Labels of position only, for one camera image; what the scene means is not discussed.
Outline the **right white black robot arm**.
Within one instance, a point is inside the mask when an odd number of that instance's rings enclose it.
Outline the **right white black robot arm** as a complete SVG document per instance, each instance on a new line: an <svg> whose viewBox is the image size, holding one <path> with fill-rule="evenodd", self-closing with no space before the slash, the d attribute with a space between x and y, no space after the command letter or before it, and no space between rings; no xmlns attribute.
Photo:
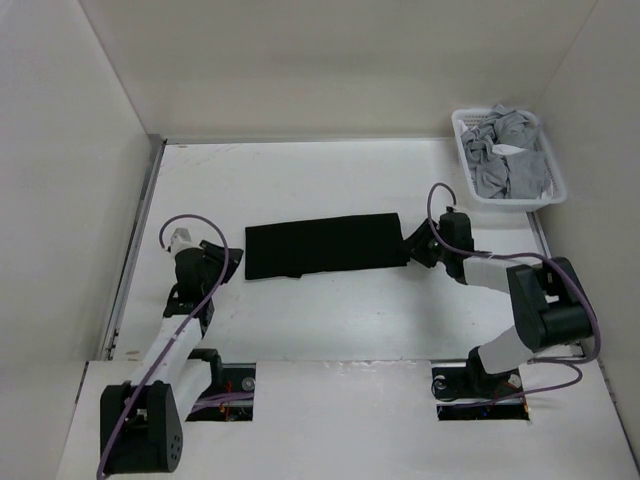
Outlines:
<svg viewBox="0 0 640 480"><path fill-rule="evenodd" d="M450 208L439 221L426 219L402 249L427 268L443 265L461 285L510 299L512 327L474 347L463 367L435 370L433 390L441 401L519 398L520 365L539 362L539 353L557 345L597 336L594 311L567 259L477 251L471 221L460 211Z"/></svg>

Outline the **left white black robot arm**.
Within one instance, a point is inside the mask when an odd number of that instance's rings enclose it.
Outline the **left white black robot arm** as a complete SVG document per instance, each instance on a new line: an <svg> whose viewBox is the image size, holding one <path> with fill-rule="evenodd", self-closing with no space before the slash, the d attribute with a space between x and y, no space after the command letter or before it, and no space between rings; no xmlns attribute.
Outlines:
<svg viewBox="0 0 640 480"><path fill-rule="evenodd" d="M244 252L206 240L193 244L184 229L168 250L176 282L160 330L132 376L101 394L100 479L175 471L185 421L199 397L214 398L224 387L218 352L199 345L213 318L212 293L232 278Z"/></svg>

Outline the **black tank top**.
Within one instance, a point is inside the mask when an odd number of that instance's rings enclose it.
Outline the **black tank top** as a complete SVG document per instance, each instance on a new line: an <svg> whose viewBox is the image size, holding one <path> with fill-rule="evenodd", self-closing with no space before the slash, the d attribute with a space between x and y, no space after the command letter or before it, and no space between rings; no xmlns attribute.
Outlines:
<svg viewBox="0 0 640 480"><path fill-rule="evenodd" d="M409 256L396 213L352 215L245 229L245 279L403 267Z"/></svg>

